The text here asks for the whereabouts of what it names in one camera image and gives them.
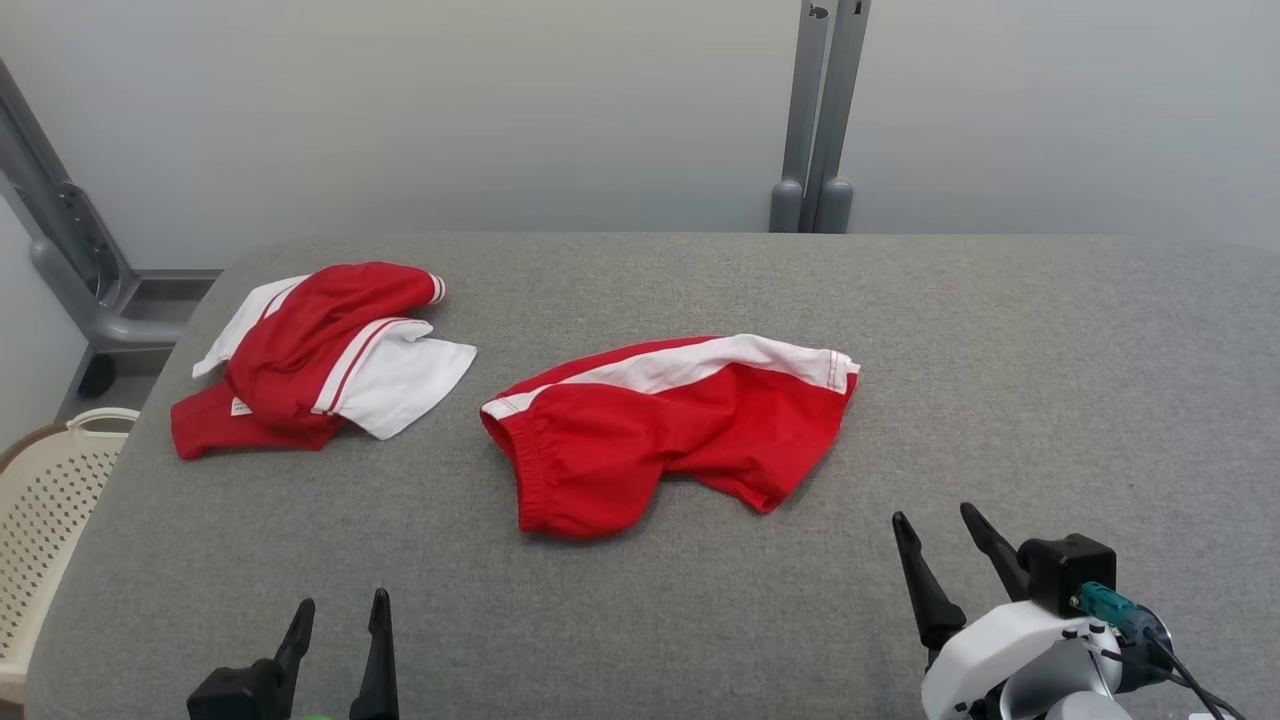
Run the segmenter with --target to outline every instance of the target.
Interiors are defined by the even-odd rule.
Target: white partition panel
[[[1280,249],[1277,27],[1249,0],[879,0],[850,229]]]
[[[6,0],[138,268],[315,233],[765,228],[790,0]]]

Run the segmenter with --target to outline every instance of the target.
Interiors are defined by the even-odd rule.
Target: gray fabric surface
[[[333,263],[443,275],[424,316],[480,355],[388,442],[182,462],[169,406],[244,293]],[[863,365],[841,438],[771,516],[660,486],[611,541],[522,537],[476,415],[626,343],[754,332]],[[288,245],[229,269],[120,455],[31,669],[31,720],[184,717],[219,665],[317,605],[297,714],[346,716],[374,588],[404,717],[919,717],[906,510],[970,619],[1004,600],[960,520],[1082,532],[1206,687],[1280,706],[1280,256],[1050,237],[433,234]],[[1124,698],[1185,717],[1188,691]]]

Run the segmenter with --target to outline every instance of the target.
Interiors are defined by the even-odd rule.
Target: red and white shorts
[[[520,529],[591,538],[644,514],[664,473],[771,512],[840,432],[859,366],[753,334],[566,363],[480,407],[516,473]]]

